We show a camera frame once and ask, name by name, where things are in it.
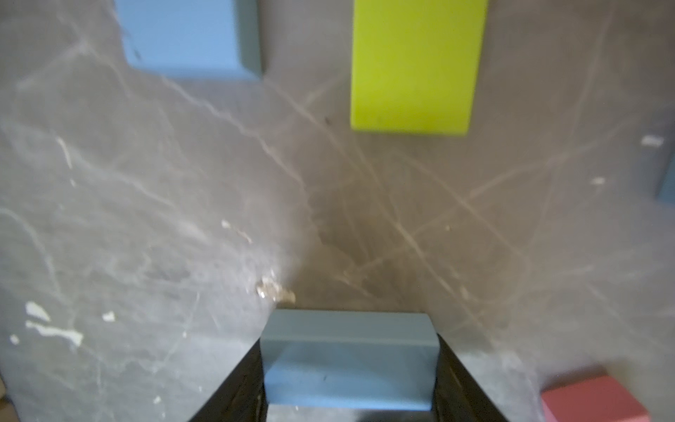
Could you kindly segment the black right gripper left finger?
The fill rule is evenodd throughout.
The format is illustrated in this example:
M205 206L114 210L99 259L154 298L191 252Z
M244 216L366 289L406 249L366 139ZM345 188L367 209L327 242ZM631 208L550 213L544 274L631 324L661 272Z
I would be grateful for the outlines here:
M265 422L267 413L265 373L258 340L190 422Z

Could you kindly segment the light blue short block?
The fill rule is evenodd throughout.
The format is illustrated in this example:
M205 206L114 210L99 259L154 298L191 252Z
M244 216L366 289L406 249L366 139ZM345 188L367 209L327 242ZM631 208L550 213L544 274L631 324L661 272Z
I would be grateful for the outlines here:
M664 204L675 204L675 158L671 159L657 191L657 200Z

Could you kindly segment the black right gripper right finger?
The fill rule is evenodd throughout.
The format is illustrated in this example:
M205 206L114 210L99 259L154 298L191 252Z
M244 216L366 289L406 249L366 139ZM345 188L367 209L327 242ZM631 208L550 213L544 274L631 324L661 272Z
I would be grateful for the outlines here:
M438 334L432 415L439 422L507 422L448 343Z

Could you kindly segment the light blue long block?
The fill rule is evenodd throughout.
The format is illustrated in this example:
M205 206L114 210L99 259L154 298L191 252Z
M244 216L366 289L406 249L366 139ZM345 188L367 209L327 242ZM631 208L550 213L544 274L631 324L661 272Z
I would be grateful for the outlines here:
M260 80L256 1L119 0L129 66L179 79Z

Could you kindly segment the green block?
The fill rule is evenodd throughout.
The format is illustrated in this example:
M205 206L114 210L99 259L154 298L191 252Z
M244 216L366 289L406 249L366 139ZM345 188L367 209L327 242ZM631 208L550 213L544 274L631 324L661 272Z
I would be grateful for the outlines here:
M355 2L352 129L466 135L488 6L476 0Z

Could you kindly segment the pink block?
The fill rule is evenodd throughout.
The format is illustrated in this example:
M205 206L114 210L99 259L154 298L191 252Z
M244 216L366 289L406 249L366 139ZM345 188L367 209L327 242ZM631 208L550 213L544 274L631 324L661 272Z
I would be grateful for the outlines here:
M650 422L647 409L615 378L598 376L541 394L546 421Z

